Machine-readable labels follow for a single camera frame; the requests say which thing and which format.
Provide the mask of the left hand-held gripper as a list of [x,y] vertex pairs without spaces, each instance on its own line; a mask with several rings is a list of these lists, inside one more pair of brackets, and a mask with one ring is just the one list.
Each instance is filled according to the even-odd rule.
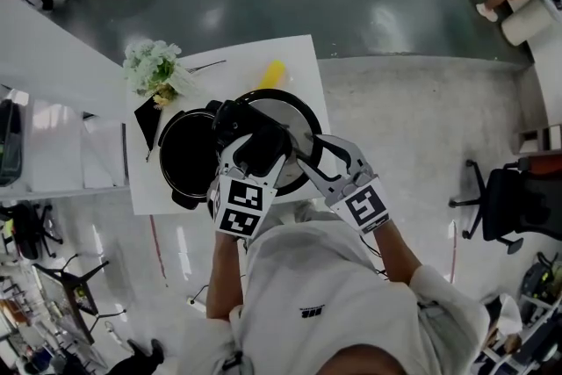
[[246,134],[220,154],[220,165],[206,196],[214,229],[236,238],[254,239],[277,196],[287,156],[281,154],[262,177],[246,176],[248,166],[234,162],[235,152],[252,137]]

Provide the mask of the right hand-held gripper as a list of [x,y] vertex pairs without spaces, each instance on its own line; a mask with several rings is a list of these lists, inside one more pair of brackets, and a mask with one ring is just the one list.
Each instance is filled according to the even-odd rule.
[[345,163],[349,177],[329,176],[307,159],[297,164],[325,197],[328,206],[359,234],[368,234],[390,219],[385,190],[378,175],[366,169],[367,161],[353,142],[331,134],[316,134],[314,140]]

